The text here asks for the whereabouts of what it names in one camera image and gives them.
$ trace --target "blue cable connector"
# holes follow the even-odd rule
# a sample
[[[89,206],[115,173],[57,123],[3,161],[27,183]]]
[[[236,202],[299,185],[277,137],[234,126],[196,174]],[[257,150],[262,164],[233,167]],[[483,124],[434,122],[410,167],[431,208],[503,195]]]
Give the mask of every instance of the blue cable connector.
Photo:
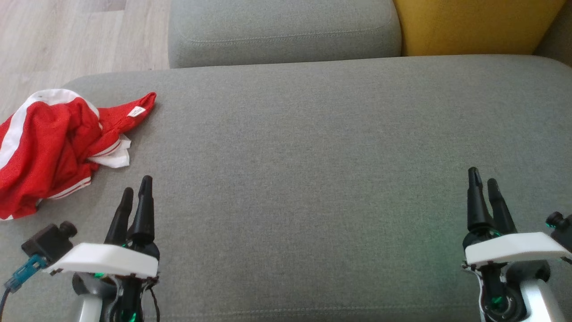
[[[30,277],[32,277],[40,269],[46,268],[47,262],[38,254],[30,257],[28,262],[26,262],[22,267],[20,267],[8,282],[4,283],[6,289],[10,290],[10,293],[15,293],[22,287],[22,284],[26,282]]]

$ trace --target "gray fabric surface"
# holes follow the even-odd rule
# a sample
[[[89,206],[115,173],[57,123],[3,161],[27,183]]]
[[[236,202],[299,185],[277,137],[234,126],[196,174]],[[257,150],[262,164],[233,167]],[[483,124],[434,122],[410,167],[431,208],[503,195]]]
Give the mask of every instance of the gray fabric surface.
[[[171,68],[399,56],[391,0],[173,0]]]
[[[65,87],[97,106],[156,91],[157,106],[128,134],[129,167],[0,223],[0,278],[50,222],[103,241],[123,188],[149,174],[163,322],[478,321],[477,281],[460,269],[467,169],[497,178],[522,232],[572,210],[572,69],[545,58],[191,68]],[[552,268],[570,316],[571,267]],[[69,278],[35,276],[6,321],[61,321]]]

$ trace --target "black cable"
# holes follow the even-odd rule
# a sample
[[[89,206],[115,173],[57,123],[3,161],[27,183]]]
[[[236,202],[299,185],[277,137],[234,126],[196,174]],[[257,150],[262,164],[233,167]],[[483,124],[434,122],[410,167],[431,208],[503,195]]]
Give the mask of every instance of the black cable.
[[[153,303],[155,304],[155,311],[157,312],[157,322],[161,322],[161,312],[159,311],[157,296],[155,296],[155,291],[153,291],[153,288],[149,288],[149,291],[151,291],[151,296],[153,297]]]
[[[4,295],[2,295],[2,301],[0,301],[0,322],[2,322],[2,314],[4,313],[4,306],[6,305],[8,294],[10,294],[10,290],[6,289]]]

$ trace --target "wooden floor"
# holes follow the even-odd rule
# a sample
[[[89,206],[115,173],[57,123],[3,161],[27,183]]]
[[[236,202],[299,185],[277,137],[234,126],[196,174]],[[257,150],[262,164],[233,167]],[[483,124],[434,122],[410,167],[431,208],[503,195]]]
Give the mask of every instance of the wooden floor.
[[[167,69],[170,0],[0,0],[0,123],[79,76]]]

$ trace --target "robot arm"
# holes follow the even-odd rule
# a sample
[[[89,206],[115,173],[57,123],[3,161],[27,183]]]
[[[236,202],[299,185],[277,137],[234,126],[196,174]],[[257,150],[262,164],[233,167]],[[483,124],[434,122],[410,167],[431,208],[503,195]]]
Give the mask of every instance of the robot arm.
[[[159,249],[154,244],[152,178],[143,177],[139,202],[128,229],[133,189],[126,188],[104,244],[81,243],[69,238],[77,229],[69,222],[52,224],[22,244],[30,257],[5,284],[0,303],[0,321],[9,293],[15,293],[33,274],[74,272],[72,286],[78,301],[70,322],[143,322],[142,294],[149,290],[159,310],[152,287],[158,283]]]
[[[488,181],[493,217],[488,213],[483,184],[476,168],[468,170],[467,228],[462,268],[477,276],[482,322],[565,322],[546,282],[546,260],[572,262],[570,218],[552,214],[545,233],[518,233],[494,179]]]

